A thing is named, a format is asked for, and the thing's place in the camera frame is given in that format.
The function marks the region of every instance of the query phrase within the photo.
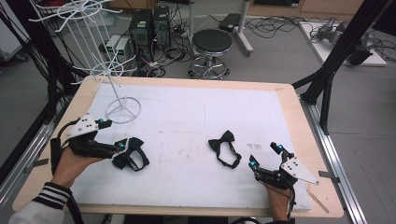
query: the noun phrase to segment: round stool seat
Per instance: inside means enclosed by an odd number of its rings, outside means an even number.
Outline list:
[[[192,37],[192,45],[200,53],[223,54],[230,49],[232,43],[231,38],[220,30],[202,30]]]

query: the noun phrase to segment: desktop computer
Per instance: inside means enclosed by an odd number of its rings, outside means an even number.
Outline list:
[[[154,34],[157,40],[157,48],[169,49],[171,47],[169,6],[157,6],[154,8]]]
[[[155,49],[154,24],[151,9],[137,9],[129,26],[129,33],[134,46],[137,62],[152,62],[151,49]]]

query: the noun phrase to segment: white plastic part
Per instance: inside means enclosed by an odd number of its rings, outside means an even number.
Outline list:
[[[66,138],[72,138],[83,135],[85,133],[91,133],[99,130],[98,124],[95,122],[90,115],[84,115],[77,124],[66,134]]]
[[[290,160],[284,162],[280,167],[297,179],[301,179],[315,185],[319,184],[319,181],[315,178],[315,176],[312,175],[312,173],[301,161],[297,159],[297,157],[293,157]]]

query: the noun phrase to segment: table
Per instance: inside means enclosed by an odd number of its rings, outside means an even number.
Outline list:
[[[304,212],[293,212],[294,217],[341,217],[344,212],[338,196],[328,178],[318,176],[317,171],[326,171],[326,166],[318,151],[315,138],[301,108],[294,88],[289,84],[234,82],[216,80],[189,80],[171,78],[142,78],[120,77],[117,82],[122,85],[180,87],[180,88],[209,88],[228,90],[254,90],[275,92],[279,99],[284,119],[290,133],[290,140],[296,155],[305,166],[314,173],[320,181],[319,186],[307,185],[306,190],[312,209]],[[94,98],[93,92],[97,83],[86,80],[79,88],[74,100],[66,110],[58,128],[62,128],[66,122],[75,119],[87,112]],[[50,147],[46,146],[40,159],[50,157]],[[34,168],[26,180],[21,192],[17,196],[13,208],[20,209],[29,200],[33,199],[41,190],[43,183],[51,179],[50,165],[42,165]],[[130,205],[98,205],[81,204],[83,213],[106,213],[106,214],[159,214],[181,216],[228,216],[228,217],[269,217],[269,211],[263,209],[248,208],[206,208],[206,207],[168,207],[168,206],[130,206]]]

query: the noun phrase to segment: human hand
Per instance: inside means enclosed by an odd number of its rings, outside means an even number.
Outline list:
[[[268,201],[274,221],[288,221],[290,189],[279,189],[264,184],[268,192]]]
[[[102,158],[81,157],[74,154],[70,147],[66,147],[50,182],[70,189],[75,179],[87,168],[87,166],[102,160]]]

